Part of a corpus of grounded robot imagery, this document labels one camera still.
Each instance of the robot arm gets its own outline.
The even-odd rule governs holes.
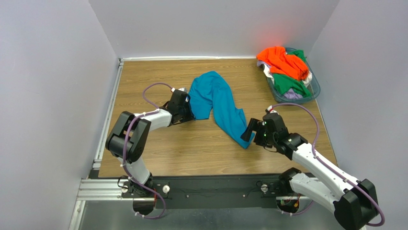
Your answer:
[[[141,157],[145,148],[147,136],[150,131],[161,127],[168,127],[183,122],[194,120],[195,117],[191,112],[189,95],[184,88],[174,90],[170,101],[166,102],[156,111],[133,114],[122,112],[109,134],[105,147],[113,156],[117,157],[120,162],[123,161],[123,148],[125,144],[126,131],[135,117],[140,117],[132,125],[130,139],[126,146],[126,168],[130,174],[147,187],[152,187],[152,176],[146,168]],[[148,193],[137,184],[133,184],[136,193],[141,196]]]
[[[347,181],[363,189],[376,203],[375,186],[367,179],[359,181],[347,174],[317,151],[313,154],[312,145],[297,133],[289,133],[282,117],[272,107],[266,110],[262,121],[252,118],[243,140],[249,140],[252,131],[256,132],[254,142],[268,148],[276,147],[278,153],[285,155],[307,168],[319,181],[310,179],[298,169],[291,168],[280,175],[281,190],[284,193],[300,193],[330,210],[339,224],[345,229],[360,229],[378,215],[378,210],[370,200]],[[329,167],[342,175],[341,178]]]

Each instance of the cable clip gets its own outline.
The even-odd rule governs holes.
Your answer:
[[[140,217],[142,217],[143,219],[145,218],[145,215],[140,214],[140,212],[136,212],[136,213],[135,213],[135,216],[140,216]]]

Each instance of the white wall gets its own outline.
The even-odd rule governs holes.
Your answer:
[[[408,223],[407,12],[404,0],[341,0],[308,58],[339,166],[376,185],[384,229]]]
[[[117,57],[85,0],[0,4],[0,229],[67,229]]]
[[[117,56],[309,53],[339,0],[90,0]]]

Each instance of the purple cloth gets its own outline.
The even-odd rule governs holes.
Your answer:
[[[286,97],[287,99],[301,99],[301,98],[303,98],[302,95],[295,93],[292,88],[290,88],[290,90],[288,90],[288,92],[286,92],[283,96]]]
[[[271,66],[268,65],[268,64],[266,64],[266,62],[258,60],[258,61],[256,62],[256,66],[259,67],[259,66],[261,66],[261,65],[265,65],[265,66],[267,66],[268,68],[271,68]]]

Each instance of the floor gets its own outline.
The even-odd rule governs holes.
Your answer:
[[[262,119],[265,109],[277,103],[263,72],[256,67],[255,59],[127,61],[118,86],[110,129],[123,111],[141,113],[154,109],[142,98],[142,91],[148,85],[161,81],[174,88],[189,88],[194,78],[212,70],[229,84],[236,107],[244,109],[247,122],[252,117]],[[149,89],[146,96],[163,105],[171,94],[166,86],[156,86]],[[337,164],[316,101],[304,106],[317,117],[320,125],[317,150]],[[316,125],[305,111],[292,106],[282,106],[277,111],[289,132],[313,141]],[[268,152],[254,143],[243,149],[217,126],[212,115],[208,120],[190,121],[149,133],[143,159],[147,168],[157,176],[282,173],[291,167],[307,172],[285,156]],[[105,150],[99,177],[123,174],[120,162]]]

